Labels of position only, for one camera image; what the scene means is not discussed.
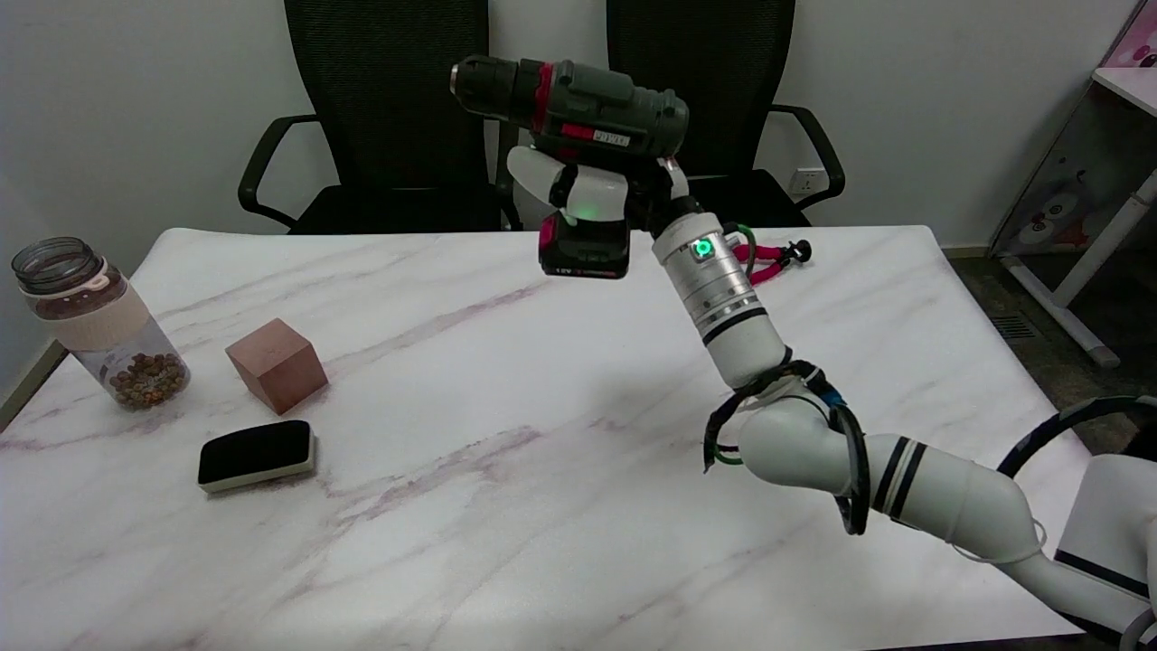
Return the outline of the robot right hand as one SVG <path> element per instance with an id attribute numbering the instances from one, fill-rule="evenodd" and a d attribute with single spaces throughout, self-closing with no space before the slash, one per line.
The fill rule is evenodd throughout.
<path id="1" fill-rule="evenodd" d="M 522 188 L 552 206 L 539 228 L 541 256 L 562 247 L 569 247 L 572 256 L 582 249 L 625 249 L 633 228 L 662 241 L 670 225 L 676 225 L 669 238 L 673 246 L 706 247 L 707 257 L 718 247 L 712 243 L 720 231 L 718 219 L 703 217 L 691 198 L 690 177 L 673 156 L 626 156 L 598 167 L 517 146 L 504 165 Z"/>

